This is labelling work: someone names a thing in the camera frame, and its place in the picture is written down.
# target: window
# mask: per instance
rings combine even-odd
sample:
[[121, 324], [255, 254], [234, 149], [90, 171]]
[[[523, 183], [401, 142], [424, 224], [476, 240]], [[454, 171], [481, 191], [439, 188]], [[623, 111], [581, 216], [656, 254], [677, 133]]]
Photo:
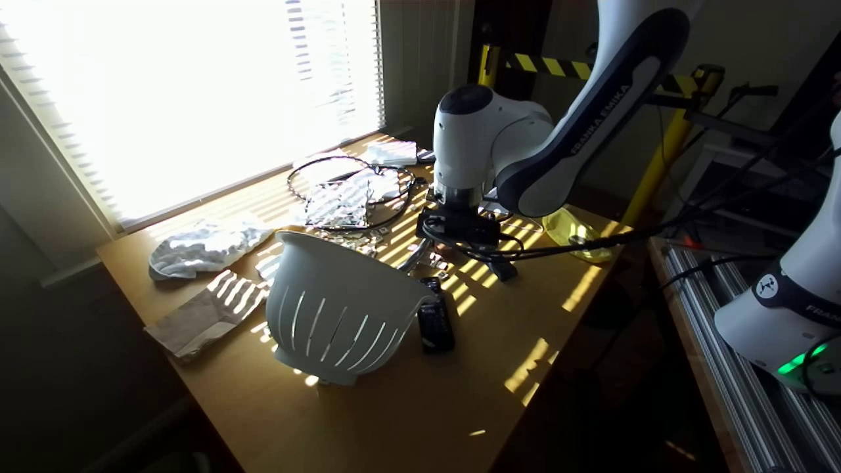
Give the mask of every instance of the window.
[[131, 228], [384, 127], [375, 0], [0, 0], [0, 61]]

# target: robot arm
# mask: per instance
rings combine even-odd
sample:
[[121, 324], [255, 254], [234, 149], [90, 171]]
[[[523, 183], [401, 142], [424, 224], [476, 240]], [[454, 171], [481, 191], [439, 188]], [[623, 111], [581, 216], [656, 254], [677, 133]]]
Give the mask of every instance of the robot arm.
[[509, 213], [556, 209], [581, 169], [646, 100], [680, 56], [701, 0], [598, 0], [594, 70], [551, 127], [535, 103], [459, 86], [435, 111], [434, 191], [442, 204], [476, 208], [492, 191]]

